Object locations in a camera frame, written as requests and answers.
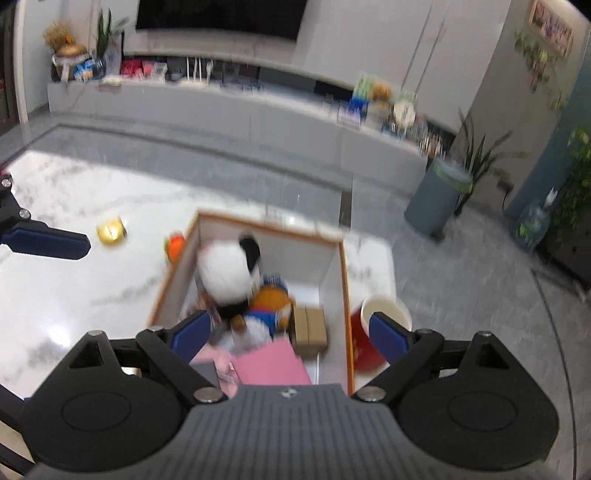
stuffed toy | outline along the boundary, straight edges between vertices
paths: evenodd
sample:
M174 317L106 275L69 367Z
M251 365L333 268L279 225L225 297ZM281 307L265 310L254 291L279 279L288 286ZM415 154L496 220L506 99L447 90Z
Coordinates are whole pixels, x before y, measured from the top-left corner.
M168 263L175 263L183 253L183 248L185 245L185 239L182 233L172 233L165 241L164 241L164 253L166 254L166 259Z
M248 352L272 342L276 334L285 332L293 303L279 277L265 276L249 310L230 321L236 347Z
M238 242L217 240L197 253L197 272L222 320L248 311L259 292L261 250L251 236Z
M375 82L372 86L371 92L369 93L369 99L374 102L385 102L387 103L392 96L392 89L390 85L384 82Z

orange ball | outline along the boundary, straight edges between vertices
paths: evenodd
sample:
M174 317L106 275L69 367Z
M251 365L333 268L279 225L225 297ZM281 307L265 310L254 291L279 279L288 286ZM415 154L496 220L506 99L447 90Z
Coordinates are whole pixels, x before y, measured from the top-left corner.
M174 233L164 243L166 257L171 263L175 263L183 253L185 244L184 236L181 233Z

small cardboard box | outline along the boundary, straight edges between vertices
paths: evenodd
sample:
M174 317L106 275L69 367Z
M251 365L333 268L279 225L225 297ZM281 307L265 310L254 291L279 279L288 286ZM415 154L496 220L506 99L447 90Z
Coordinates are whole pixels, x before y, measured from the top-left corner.
M328 347L324 311L320 308L295 307L290 333L294 352L302 358L314 358Z

hanging plant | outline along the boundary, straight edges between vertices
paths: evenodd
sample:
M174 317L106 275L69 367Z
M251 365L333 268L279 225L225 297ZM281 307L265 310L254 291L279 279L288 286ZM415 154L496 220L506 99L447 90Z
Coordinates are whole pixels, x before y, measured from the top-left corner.
M533 40L531 35L515 32L515 49L523 55L525 64L531 73L530 89L532 93L535 93L540 85L548 84L551 79L557 83L556 56L542 48L538 40ZM548 97L548 108L561 114L567 100L562 90L546 88L545 93Z

framed picture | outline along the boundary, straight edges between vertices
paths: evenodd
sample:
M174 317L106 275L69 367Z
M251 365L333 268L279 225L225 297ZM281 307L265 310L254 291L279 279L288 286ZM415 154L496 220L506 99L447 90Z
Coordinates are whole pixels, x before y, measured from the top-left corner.
M569 55L570 47L573 45L573 29L555 14L544 0L534 0L532 3L529 23L562 58Z

